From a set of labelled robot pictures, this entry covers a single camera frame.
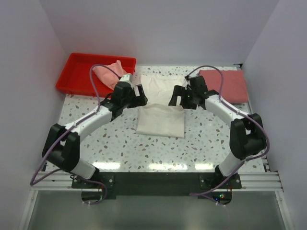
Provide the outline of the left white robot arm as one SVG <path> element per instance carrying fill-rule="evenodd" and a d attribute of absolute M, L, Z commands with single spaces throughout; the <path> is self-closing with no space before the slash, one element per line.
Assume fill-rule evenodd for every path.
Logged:
<path fill-rule="evenodd" d="M 87 187 L 96 187 L 101 182 L 100 171 L 81 159 L 81 142 L 101 126 L 122 115 L 124 109 L 144 106 L 147 101 L 142 85 L 133 88 L 128 82 L 120 81 L 93 111 L 69 124 L 54 124 L 50 128 L 42 152 L 43 160 L 83 178 L 82 182 Z"/>

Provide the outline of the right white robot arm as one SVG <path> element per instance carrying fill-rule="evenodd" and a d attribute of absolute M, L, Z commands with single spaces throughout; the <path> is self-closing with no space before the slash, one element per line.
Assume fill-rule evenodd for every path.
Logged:
<path fill-rule="evenodd" d="M 267 148 L 268 141 L 260 115 L 242 112 L 224 100 L 216 90 L 208 90 L 202 76 L 191 78 L 187 86 L 174 86 L 168 105 L 175 106 L 178 97 L 181 98 L 182 108 L 195 110 L 201 107 L 230 128 L 230 153 L 215 167 L 211 187 L 225 188 L 246 160 Z"/>

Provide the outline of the white graphic t-shirt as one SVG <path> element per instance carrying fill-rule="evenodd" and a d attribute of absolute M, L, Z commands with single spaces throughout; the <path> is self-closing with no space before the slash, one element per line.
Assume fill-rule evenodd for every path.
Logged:
<path fill-rule="evenodd" d="M 183 76 L 141 75 L 141 85 L 148 101 L 139 108 L 137 134 L 184 138 L 185 110 L 169 106 L 175 86 L 186 86 Z"/>

